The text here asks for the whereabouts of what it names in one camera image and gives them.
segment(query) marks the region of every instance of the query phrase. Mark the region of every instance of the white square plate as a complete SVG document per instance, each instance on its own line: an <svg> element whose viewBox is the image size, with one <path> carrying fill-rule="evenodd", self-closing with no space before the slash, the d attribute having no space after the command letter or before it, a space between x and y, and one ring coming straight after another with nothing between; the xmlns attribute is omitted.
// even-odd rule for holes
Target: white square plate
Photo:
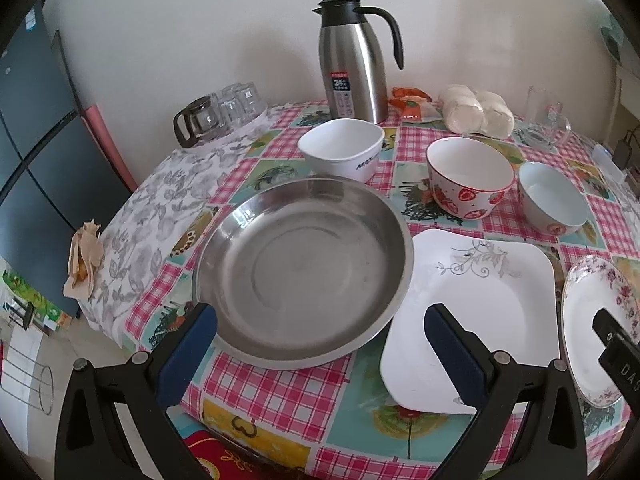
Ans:
<svg viewBox="0 0 640 480"><path fill-rule="evenodd" d="M424 313L443 303L487 348L520 364L559 357L554 270L537 247L429 229L414 237L414 272L380 361L389 394L418 412L469 413L424 335ZM515 411L524 410L518 404Z"/></svg>

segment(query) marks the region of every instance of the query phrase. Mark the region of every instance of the thermos label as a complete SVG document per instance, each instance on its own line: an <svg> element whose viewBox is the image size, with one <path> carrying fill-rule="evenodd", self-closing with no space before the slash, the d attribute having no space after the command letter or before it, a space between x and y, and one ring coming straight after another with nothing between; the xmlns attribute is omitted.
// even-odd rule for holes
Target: thermos label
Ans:
<svg viewBox="0 0 640 480"><path fill-rule="evenodd" d="M353 98L351 97L349 75L346 72L331 72L331 85L334 89L338 116L353 117Z"/></svg>

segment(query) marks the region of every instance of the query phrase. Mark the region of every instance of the tablecloth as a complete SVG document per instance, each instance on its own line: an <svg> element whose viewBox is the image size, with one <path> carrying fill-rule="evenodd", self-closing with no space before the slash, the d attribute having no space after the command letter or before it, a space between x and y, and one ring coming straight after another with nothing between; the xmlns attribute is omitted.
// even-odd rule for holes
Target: tablecloth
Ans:
<svg viewBox="0 0 640 480"><path fill-rule="evenodd" d="M167 416L200 464L215 480L308 480L302 472L255 460L175 406Z"/></svg>
<svg viewBox="0 0 640 480"><path fill-rule="evenodd" d="M191 273L204 234L235 204L257 190L309 175L310 168L296 143L311 127L328 119L328 109L323 104L284 109L271 129L248 146L226 178L218 175L210 179L211 183L223 180L215 192L207 194L206 185L201 186L203 193L198 199L204 205L168 257L160 260L155 250L148 257L140 256L141 260L156 258L158 272L133 307L123 314L126 319L119 336L124 348L131 352L150 351L165 333L180 325L193 307ZM429 143L453 134L443 123L431 123L428 128L401 124L394 108L381 126L385 129L383 151L376 174L368 184L390 198L406 218L412 234L438 227L478 238L535 244L554 266L557 298L564 274L572 264L585 254L598 254L625 273L640 297L638 240L577 136L551 153L527 146L517 134L507 141L476 136L503 153L514 168L526 160L544 162L562 171L585 194L590 206L587 223L574 234L556 238L539 234L526 223L514 187L485 219L461 220L448 215L428 194L420 192L418 184L428 179L425 150ZM184 166L177 171L180 175L194 173ZM175 177L173 170L165 166L156 173L164 175L152 175L145 187L157 194L156 182ZM194 182L199 174L193 174ZM186 184L181 190L193 194ZM169 200L171 208L175 200ZM132 214L140 216L138 224L144 228L145 215L141 211ZM135 240L136 232L130 240ZM113 245L113 240L119 240L117 232L110 239L111 247L117 250L120 245ZM117 295L117 291L112 290L111 294ZM426 478L459 439L470 417L410 412L396 405L378 370L385 337L383 332L358 351L321 367L294 371L253 367L212 346L182 405L210 428L241 445L318 478ZM606 410L583 407L590 470L620 437L629 413L622 401ZM487 475L504 462L520 420L518 415L511 417L487 466Z"/></svg>
<svg viewBox="0 0 640 480"><path fill-rule="evenodd" d="M280 116L282 107L203 146L174 150L129 197L100 234L102 266L94 291L79 301L94 330L122 345L124 322L187 230L246 150Z"/></svg>

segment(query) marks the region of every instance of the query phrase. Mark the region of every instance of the napkin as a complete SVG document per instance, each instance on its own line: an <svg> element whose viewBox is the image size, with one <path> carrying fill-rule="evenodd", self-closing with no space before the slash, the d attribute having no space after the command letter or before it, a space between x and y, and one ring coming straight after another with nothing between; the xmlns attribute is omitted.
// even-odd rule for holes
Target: napkin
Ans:
<svg viewBox="0 0 640 480"><path fill-rule="evenodd" d="M513 114L504 99L493 92L478 92L476 99L484 110L480 132L493 139L506 139L515 126Z"/></svg>
<svg viewBox="0 0 640 480"><path fill-rule="evenodd" d="M484 121L482 106L475 94L464 85L449 85L440 93L442 117L455 134L479 132Z"/></svg>
<svg viewBox="0 0 640 480"><path fill-rule="evenodd" d="M69 277L63 287L67 298L86 301L94 291L94 272L104 256L102 242L97 237L98 229L100 226L91 220L85 222L71 238L66 266Z"/></svg>

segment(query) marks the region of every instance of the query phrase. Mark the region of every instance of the gray floral cloth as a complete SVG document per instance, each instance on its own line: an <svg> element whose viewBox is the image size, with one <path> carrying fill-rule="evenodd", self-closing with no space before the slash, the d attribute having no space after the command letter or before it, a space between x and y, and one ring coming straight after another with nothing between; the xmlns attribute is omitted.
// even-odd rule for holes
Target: gray floral cloth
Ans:
<svg viewBox="0 0 640 480"><path fill-rule="evenodd" d="M94 330L122 344L130 310L175 243L281 110L270 108L222 139L175 150L131 195L100 236L104 259L94 291L79 301Z"/></svg>

